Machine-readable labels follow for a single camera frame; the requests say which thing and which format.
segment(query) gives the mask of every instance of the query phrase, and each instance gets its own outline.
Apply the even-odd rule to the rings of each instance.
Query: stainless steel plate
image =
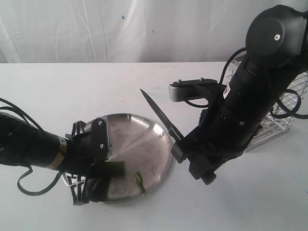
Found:
[[[165,131],[154,121],[132,114],[108,115],[113,152],[108,161],[125,161],[126,174],[112,178],[107,197],[100,180],[88,182],[89,199],[99,203],[122,202],[139,197],[155,188],[171,163],[171,143]],[[87,131],[91,122],[85,127]],[[145,191],[136,180],[140,172]]]

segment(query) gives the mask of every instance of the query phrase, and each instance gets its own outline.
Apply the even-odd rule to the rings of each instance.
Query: white fabric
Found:
[[[251,21],[306,0],[0,0],[0,62],[218,61]]]

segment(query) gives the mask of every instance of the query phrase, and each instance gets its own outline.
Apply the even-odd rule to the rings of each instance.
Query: knife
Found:
[[[168,133],[171,137],[175,139],[175,141],[180,141],[184,139],[184,136],[181,134],[181,132],[173,125],[173,123],[168,119],[168,117],[163,113],[163,111],[158,107],[158,105],[152,100],[152,98],[142,89],[141,93],[145,97],[145,100],[148,102],[150,107],[153,109],[153,111],[156,113],[156,115],[159,117],[159,119],[163,122],[165,127],[168,129]]]

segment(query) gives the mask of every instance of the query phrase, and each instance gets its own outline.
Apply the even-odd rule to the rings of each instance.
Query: white table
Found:
[[[168,84],[178,78],[218,79],[223,64],[1,64],[0,96],[45,130],[64,136],[78,120],[110,113],[140,114],[161,124],[142,88],[186,135],[200,109],[171,102]],[[307,135],[308,121],[295,120],[288,134],[226,163],[209,186],[192,178],[188,161],[174,161],[154,191],[113,205],[73,206],[62,181],[43,196],[23,195],[16,182],[26,168],[0,166],[1,230],[307,230]],[[40,190],[55,174],[35,168],[23,185]]]

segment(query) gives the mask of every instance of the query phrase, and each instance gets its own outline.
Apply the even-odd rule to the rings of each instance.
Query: white curtain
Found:
[[[261,11],[306,0],[0,0],[0,62],[196,62],[244,46]]]

